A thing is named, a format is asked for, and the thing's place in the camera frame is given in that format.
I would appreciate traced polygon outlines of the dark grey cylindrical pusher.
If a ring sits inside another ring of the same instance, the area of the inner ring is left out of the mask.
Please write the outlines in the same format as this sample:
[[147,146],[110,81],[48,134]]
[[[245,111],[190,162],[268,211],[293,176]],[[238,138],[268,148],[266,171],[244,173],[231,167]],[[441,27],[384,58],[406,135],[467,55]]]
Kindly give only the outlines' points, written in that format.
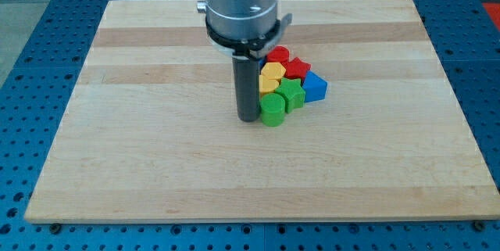
[[258,119],[259,62],[250,59],[232,59],[238,118],[244,122]]

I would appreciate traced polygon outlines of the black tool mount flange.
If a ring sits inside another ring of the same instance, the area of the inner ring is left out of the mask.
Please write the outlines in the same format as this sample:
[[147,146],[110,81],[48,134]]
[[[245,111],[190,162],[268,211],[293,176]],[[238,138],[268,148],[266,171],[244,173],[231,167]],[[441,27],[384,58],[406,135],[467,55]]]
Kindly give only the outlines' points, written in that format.
[[230,39],[216,32],[205,21],[206,33],[212,46],[235,59],[259,60],[266,57],[279,44],[284,32],[292,22],[292,14],[286,14],[281,20],[276,20],[274,26],[265,34],[252,39]]

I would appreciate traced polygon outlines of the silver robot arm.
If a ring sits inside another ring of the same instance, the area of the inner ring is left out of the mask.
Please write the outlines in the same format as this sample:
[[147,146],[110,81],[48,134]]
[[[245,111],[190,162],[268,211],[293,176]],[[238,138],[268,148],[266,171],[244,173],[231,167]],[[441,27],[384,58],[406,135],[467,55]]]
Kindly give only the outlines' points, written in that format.
[[278,18],[278,0],[202,0],[208,38],[233,63],[237,115],[244,122],[259,118],[259,73],[291,24],[288,13]]

